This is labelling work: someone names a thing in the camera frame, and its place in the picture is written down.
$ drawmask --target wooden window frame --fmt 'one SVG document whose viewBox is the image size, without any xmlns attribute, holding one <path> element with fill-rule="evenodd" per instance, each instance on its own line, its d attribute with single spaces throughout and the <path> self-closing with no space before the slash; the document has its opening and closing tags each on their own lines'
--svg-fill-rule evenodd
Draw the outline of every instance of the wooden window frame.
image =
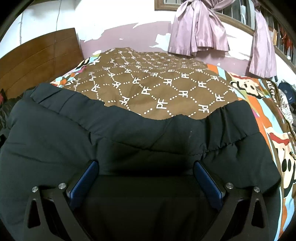
<svg viewBox="0 0 296 241">
<path fill-rule="evenodd" d="M 154 7 L 155 11 L 177 11 L 179 5 L 178 4 L 165 4 L 163 0 L 154 0 Z M 219 12 L 215 12 L 218 18 L 221 20 L 221 22 L 227 23 L 231 26 L 234 26 L 235 28 L 238 28 L 250 35 L 254 35 L 254 30 L 249 27 L 248 25 L 245 25 L 241 23 L 240 21 L 231 18 L 227 15 L 221 14 Z M 288 60 L 287 56 L 285 56 L 280 49 L 277 46 L 274 46 L 275 53 L 292 69 L 292 71 L 296 74 L 296 67 L 293 65 L 293 63 Z"/>
</svg>

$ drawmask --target wooden headboard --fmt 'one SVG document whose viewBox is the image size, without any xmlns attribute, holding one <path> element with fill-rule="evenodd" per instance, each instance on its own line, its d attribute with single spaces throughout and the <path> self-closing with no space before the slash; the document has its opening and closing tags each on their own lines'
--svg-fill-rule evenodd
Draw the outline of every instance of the wooden headboard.
<svg viewBox="0 0 296 241">
<path fill-rule="evenodd" d="M 0 59 L 0 89 L 7 98 L 39 83 L 48 83 L 83 60 L 74 28 L 32 39 Z"/>
</svg>

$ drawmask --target patterned blanket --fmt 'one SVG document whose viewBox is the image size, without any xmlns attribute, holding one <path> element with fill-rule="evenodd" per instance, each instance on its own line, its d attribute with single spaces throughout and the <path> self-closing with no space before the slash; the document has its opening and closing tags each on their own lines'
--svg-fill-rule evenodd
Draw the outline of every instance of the patterned blanket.
<svg viewBox="0 0 296 241">
<path fill-rule="evenodd" d="M 296 137 L 271 80 L 238 76 L 193 57 L 116 48 L 95 52 L 52 84 L 158 120 L 178 114 L 202 119 L 227 103 L 247 101 L 282 176 L 275 240 L 290 223 L 296 204 Z"/>
</svg>

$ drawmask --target cartoon eye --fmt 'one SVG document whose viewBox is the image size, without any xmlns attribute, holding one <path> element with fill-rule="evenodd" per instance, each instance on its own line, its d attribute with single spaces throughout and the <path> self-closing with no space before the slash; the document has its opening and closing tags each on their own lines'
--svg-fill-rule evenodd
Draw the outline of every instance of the cartoon eye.
<svg viewBox="0 0 296 241">
<path fill-rule="evenodd" d="M 281 164 L 281 169 L 283 172 L 285 172 L 287 170 L 287 160 L 284 159 L 282 164 Z"/>
<path fill-rule="evenodd" d="M 291 167 L 292 167 L 292 164 L 291 164 L 291 160 L 289 159 L 288 161 L 288 170 L 291 171 Z"/>
</svg>

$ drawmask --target wall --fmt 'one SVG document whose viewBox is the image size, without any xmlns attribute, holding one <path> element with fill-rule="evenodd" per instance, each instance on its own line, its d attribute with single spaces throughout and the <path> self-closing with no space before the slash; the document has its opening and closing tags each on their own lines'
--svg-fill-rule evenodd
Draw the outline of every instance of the wall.
<svg viewBox="0 0 296 241">
<path fill-rule="evenodd" d="M 0 57 L 37 36 L 75 27 L 84 57 L 96 50 L 131 47 L 137 51 L 167 51 L 175 12 L 154 11 L 154 0 L 58 0 L 28 7 L 0 43 Z M 224 23 L 230 51 L 205 51 L 197 59 L 239 75 L 248 72 L 252 36 Z M 296 75 L 276 57 L 278 78 L 291 84 Z"/>
</svg>

